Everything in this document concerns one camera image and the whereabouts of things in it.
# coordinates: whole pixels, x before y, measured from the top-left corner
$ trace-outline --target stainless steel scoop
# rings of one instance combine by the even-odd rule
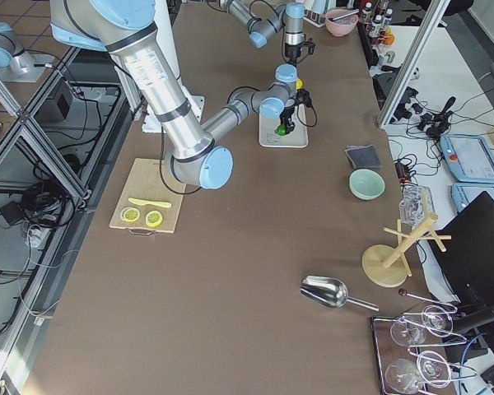
[[[347,295],[346,285],[336,278],[308,276],[302,281],[300,291],[315,302],[331,309],[343,307],[346,302],[379,311],[379,306]]]

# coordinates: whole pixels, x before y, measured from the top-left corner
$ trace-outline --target light green bowl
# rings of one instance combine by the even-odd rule
[[[371,200],[384,192],[384,180],[373,170],[355,170],[349,176],[349,188],[352,193],[362,200]]]

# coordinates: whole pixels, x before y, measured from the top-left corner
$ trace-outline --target handle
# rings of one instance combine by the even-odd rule
[[[352,10],[352,11],[346,12],[345,14],[342,14],[342,15],[339,15],[339,16],[334,16],[333,18],[329,18],[329,20],[331,22],[335,22],[335,21],[338,21],[340,19],[344,19],[344,18],[347,18],[348,16],[355,15],[355,14],[358,14],[358,13],[359,13],[359,10]]]
[[[454,105],[454,103],[455,103],[455,97],[452,96],[446,101],[445,107],[443,107],[440,113],[444,114],[446,111],[450,109],[450,107],[452,107],[452,105]]]
[[[129,228],[127,228],[126,230],[135,236],[150,236],[150,235],[154,235],[154,234],[158,233],[154,230],[144,230],[143,232],[141,232],[139,230],[129,229]]]
[[[379,306],[370,302],[365,302],[364,300],[360,299],[355,299],[352,298],[351,296],[348,296],[346,299],[347,302],[357,304],[361,307],[366,307],[367,309],[374,310],[374,311],[379,311]]]

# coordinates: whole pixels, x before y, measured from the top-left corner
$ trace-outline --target wooden cutting board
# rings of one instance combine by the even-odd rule
[[[186,184],[182,184],[174,179],[166,170],[164,163],[162,166],[163,177],[169,187],[175,191],[184,192]],[[130,203],[128,198],[170,202],[172,203],[172,207],[137,206]],[[137,158],[133,162],[123,192],[121,192],[117,207],[112,215],[110,228],[131,230],[140,235],[157,232],[174,233],[182,201],[183,195],[172,193],[162,183],[159,175],[158,159]],[[125,207],[136,207],[141,213],[139,219],[135,222],[123,221],[120,214]],[[158,210],[163,215],[163,222],[155,228],[147,226],[145,222],[147,213],[152,210]]]

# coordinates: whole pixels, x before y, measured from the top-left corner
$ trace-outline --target bottle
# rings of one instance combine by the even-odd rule
[[[377,7],[375,7],[375,16],[383,16],[386,13],[386,9],[388,8],[388,3],[389,0],[379,0],[379,2],[377,3]]]
[[[362,25],[366,25],[370,23],[370,18],[371,18],[371,3],[367,2],[361,11],[359,22],[362,23]]]
[[[377,44],[383,44],[384,43],[384,37],[386,36],[386,31],[388,29],[388,26],[391,25],[392,23],[392,14],[393,10],[391,8],[388,8],[386,10],[386,13],[384,14],[382,18],[382,25],[379,30],[379,37],[377,38]]]
[[[380,28],[382,26],[382,16],[378,15],[375,17],[373,22],[371,22],[370,28],[370,39],[372,44],[377,44],[377,39],[379,38]]]
[[[392,24],[392,14],[394,13],[394,10],[391,8],[388,8],[386,10],[386,13],[384,14],[384,18],[382,20],[382,27],[384,30],[388,29],[388,26]]]

